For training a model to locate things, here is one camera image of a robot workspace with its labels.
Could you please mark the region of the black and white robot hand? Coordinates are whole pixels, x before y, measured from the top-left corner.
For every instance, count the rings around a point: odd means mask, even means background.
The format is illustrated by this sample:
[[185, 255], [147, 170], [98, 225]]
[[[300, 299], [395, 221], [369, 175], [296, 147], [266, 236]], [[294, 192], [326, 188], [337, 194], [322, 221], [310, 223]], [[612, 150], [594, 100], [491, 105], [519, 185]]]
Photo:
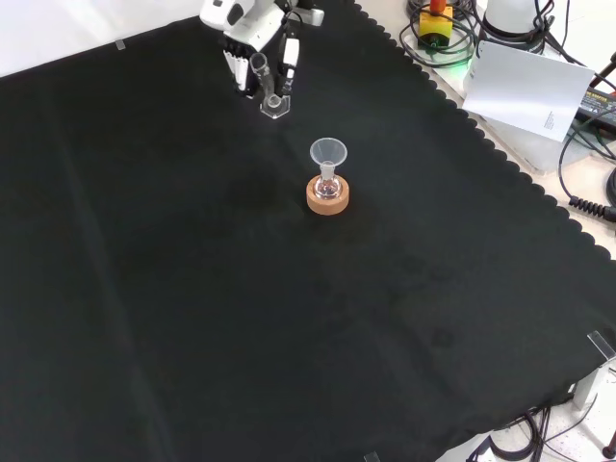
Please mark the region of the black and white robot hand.
[[264, 52], [283, 28], [285, 17], [299, 1], [207, 0], [199, 19], [220, 31], [222, 53], [236, 91], [252, 98], [257, 82], [250, 70], [250, 57]]

